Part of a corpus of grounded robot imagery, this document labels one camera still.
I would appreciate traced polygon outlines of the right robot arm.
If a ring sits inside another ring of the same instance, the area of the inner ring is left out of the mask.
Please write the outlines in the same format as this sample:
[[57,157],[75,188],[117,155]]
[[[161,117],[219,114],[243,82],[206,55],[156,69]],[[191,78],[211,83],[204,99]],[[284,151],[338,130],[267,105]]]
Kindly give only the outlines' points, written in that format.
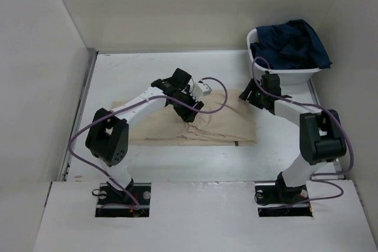
[[279,76],[270,72],[266,72],[260,80],[251,78],[239,98],[299,128],[298,157],[278,174],[273,185],[256,187],[256,202],[260,205],[308,202],[307,181],[321,167],[347,152],[338,113],[283,96]]

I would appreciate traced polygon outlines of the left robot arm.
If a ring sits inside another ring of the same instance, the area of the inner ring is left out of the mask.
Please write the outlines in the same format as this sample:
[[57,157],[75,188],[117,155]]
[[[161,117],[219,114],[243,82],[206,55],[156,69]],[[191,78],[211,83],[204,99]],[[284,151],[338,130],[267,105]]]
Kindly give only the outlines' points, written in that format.
[[172,105],[183,122],[193,122],[197,113],[179,102],[200,110],[204,106],[200,98],[209,95],[211,88],[202,81],[189,87],[191,79],[191,75],[178,68],[171,77],[153,81],[146,91],[123,105],[130,107],[136,104],[135,108],[91,126],[85,145],[100,160],[101,167],[110,169],[123,165],[122,160],[128,151],[130,128],[159,109]]

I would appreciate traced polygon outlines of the navy blue trousers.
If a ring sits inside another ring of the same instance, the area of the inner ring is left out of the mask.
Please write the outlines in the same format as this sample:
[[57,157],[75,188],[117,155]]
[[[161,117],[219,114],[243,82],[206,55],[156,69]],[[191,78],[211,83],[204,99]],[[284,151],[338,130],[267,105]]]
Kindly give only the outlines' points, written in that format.
[[330,68],[330,60],[319,36],[303,19],[257,27],[258,41],[249,44],[256,63],[272,70]]

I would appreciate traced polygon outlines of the beige trousers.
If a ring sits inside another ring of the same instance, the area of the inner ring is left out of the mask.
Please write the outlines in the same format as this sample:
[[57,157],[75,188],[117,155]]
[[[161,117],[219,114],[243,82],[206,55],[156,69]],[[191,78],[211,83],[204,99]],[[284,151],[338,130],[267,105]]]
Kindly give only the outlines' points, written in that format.
[[183,122],[171,105],[153,112],[129,131],[131,145],[253,146],[258,142],[255,111],[229,89],[226,105],[213,114],[196,115]]

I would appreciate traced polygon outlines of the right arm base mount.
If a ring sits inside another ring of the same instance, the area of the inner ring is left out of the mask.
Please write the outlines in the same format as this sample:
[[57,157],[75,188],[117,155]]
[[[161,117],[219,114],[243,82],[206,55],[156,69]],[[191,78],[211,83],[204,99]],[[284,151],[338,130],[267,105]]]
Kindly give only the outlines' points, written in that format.
[[255,202],[259,205],[260,217],[312,217],[307,201],[306,185],[294,189],[285,189],[278,184],[257,184],[255,186]]

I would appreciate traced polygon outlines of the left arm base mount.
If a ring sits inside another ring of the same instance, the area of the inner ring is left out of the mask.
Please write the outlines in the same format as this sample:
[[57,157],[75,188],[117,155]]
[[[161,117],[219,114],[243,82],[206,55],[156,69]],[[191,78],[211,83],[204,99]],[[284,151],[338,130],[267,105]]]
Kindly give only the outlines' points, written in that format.
[[136,210],[136,202],[125,192],[114,189],[107,183],[101,183],[92,191],[96,197],[95,217],[97,218],[148,218],[151,201],[151,183],[131,183],[126,190],[137,200],[140,209]]

